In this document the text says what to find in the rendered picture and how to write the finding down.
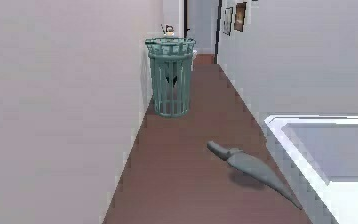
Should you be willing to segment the white room door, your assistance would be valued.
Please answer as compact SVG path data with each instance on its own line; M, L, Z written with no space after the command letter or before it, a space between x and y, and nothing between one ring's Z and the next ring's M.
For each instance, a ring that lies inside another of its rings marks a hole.
M219 0L187 0L187 36L199 54L213 54Z

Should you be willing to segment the brown framed wall picture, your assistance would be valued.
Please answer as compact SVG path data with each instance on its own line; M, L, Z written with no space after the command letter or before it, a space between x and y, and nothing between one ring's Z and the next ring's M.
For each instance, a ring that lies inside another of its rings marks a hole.
M234 30L242 32L244 30L245 15L246 15L247 3L237 3L235 8L235 22Z

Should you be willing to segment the dark framed wall picture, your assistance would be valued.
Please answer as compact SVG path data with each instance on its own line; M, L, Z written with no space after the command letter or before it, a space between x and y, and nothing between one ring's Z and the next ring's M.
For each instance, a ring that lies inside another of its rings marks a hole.
M226 35L230 35L231 33L232 15L233 15L233 8L227 7L224 10L224 21L223 21L223 33Z

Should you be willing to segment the grey long tapered object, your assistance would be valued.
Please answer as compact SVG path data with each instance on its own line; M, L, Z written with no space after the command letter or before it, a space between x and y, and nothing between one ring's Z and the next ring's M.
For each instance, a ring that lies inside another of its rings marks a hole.
M207 148L234 169L272 188L285 199L289 200L296 208L302 210L302 206L293 197L291 191L280 180L273 169L261 159L247 154L240 148L225 148L214 141L208 141Z

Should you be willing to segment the green slatted garbage container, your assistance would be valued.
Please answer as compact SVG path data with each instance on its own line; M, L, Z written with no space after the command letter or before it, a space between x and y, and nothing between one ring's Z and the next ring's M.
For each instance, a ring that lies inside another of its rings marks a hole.
M145 40L150 59L154 111L168 118L190 109L191 72L196 41L158 37Z

